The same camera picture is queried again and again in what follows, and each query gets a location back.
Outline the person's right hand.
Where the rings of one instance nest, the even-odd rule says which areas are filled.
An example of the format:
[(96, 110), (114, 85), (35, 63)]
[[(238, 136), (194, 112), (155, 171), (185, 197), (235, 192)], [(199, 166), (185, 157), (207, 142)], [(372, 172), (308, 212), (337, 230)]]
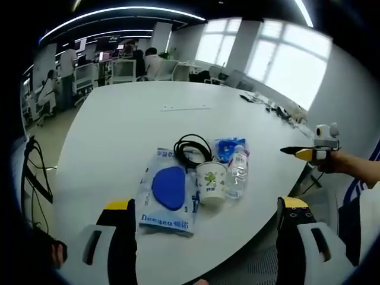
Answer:
[(324, 160), (317, 161), (317, 169), (320, 172), (332, 174), (341, 173), (344, 169), (344, 153), (340, 151), (330, 151)]

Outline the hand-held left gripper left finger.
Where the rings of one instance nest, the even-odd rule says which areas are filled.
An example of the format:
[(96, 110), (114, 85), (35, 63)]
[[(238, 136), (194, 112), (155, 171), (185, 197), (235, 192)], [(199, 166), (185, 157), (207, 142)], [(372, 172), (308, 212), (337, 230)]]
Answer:
[(135, 200), (105, 206), (72, 241), (72, 284), (137, 284)]

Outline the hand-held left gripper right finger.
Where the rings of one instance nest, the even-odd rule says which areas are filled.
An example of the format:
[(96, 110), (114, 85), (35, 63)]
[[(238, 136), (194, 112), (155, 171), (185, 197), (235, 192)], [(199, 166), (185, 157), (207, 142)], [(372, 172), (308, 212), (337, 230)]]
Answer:
[(346, 246), (306, 202), (277, 200), (277, 284), (343, 284), (348, 277)]

